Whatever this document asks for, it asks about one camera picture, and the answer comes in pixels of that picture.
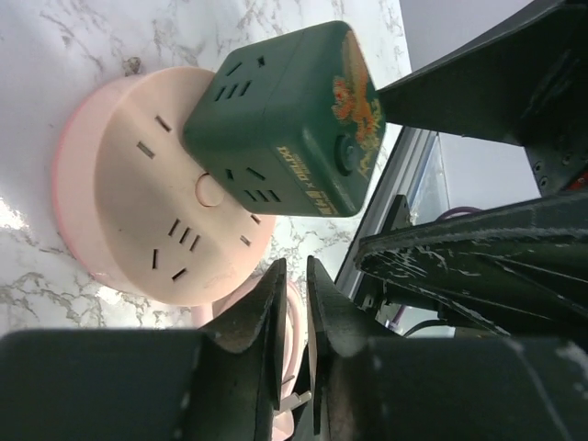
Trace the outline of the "green cube plug adapter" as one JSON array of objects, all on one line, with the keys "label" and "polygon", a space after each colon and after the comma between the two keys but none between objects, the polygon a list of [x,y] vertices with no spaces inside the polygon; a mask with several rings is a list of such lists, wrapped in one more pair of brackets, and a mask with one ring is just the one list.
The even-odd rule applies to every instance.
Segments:
[{"label": "green cube plug adapter", "polygon": [[352,217],[386,122],[340,20],[232,51],[183,128],[187,152],[247,210]]}]

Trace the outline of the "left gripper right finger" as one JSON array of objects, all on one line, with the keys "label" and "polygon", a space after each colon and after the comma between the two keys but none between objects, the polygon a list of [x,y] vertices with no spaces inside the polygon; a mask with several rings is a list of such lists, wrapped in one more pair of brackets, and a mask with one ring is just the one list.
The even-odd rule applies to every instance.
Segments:
[{"label": "left gripper right finger", "polygon": [[587,355],[559,338],[404,338],[307,260],[321,440],[584,440]]}]

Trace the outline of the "aluminium rail bar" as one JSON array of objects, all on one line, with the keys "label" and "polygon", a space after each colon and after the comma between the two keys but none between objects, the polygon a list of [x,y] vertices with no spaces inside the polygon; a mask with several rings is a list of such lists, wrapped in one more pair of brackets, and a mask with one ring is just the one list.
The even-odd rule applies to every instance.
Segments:
[{"label": "aluminium rail bar", "polygon": [[335,278],[336,287],[356,305],[362,306],[368,295],[371,277],[356,268],[355,258],[362,239],[389,232],[398,214],[410,224],[410,199],[416,193],[437,134],[430,130],[403,128],[383,168],[375,190],[348,247]]}]

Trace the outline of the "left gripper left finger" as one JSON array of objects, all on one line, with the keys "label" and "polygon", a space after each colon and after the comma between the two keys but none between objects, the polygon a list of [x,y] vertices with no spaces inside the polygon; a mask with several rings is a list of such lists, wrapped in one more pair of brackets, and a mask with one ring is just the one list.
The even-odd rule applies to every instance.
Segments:
[{"label": "left gripper left finger", "polygon": [[4,440],[267,440],[286,262],[199,329],[24,330],[1,340]]}]

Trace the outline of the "pink round disc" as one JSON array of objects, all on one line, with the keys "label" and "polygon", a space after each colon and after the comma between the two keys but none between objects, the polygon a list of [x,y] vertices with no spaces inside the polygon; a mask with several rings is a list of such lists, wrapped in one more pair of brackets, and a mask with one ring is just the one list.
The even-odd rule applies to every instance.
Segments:
[{"label": "pink round disc", "polygon": [[61,237],[97,282],[194,307],[226,297],[260,263],[275,218],[247,211],[181,141],[212,77],[189,66],[121,77],[68,120],[52,203]]}]

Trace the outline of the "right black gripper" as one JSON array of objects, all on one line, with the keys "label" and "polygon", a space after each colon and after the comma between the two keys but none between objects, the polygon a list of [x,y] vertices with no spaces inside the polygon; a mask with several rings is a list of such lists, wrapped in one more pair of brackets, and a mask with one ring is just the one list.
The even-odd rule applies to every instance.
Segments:
[{"label": "right black gripper", "polygon": [[[587,173],[587,4],[533,1],[379,90],[386,119],[524,146],[545,197]],[[587,335],[587,195],[563,192],[360,241],[362,272],[498,335]]]}]

